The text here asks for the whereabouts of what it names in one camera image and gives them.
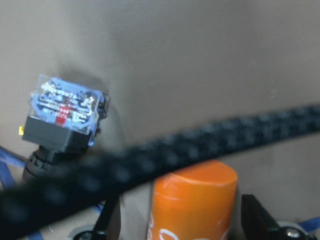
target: blue tape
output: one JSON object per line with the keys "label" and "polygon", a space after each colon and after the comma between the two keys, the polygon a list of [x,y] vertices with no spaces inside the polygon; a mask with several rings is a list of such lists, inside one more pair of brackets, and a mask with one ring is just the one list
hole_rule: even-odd
{"label": "blue tape", "polygon": [[307,221],[300,222],[299,225],[307,232],[313,232],[320,229],[320,217],[315,217]]}
{"label": "blue tape", "polygon": [[[9,161],[11,161],[12,159],[14,160],[14,158],[11,158],[10,155],[7,155],[7,157],[4,157],[6,156],[4,155],[5,152],[6,151],[3,151],[3,149],[0,148],[0,159],[7,159]],[[12,177],[12,174],[10,172],[8,165],[4,161],[0,161],[0,180],[5,190],[10,189],[16,185],[16,182]],[[44,240],[39,230],[29,234],[28,238],[30,240]]]}
{"label": "blue tape", "polygon": [[19,168],[24,168],[26,163],[18,157],[12,155],[0,146],[0,161]]}

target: blue electrical component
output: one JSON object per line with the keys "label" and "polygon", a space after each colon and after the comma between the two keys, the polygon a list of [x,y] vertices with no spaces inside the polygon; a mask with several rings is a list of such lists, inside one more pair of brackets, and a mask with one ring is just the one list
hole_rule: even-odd
{"label": "blue electrical component", "polygon": [[80,134],[91,133],[88,145],[92,146],[99,120],[107,117],[109,100],[100,90],[40,75],[29,97],[29,117]]}

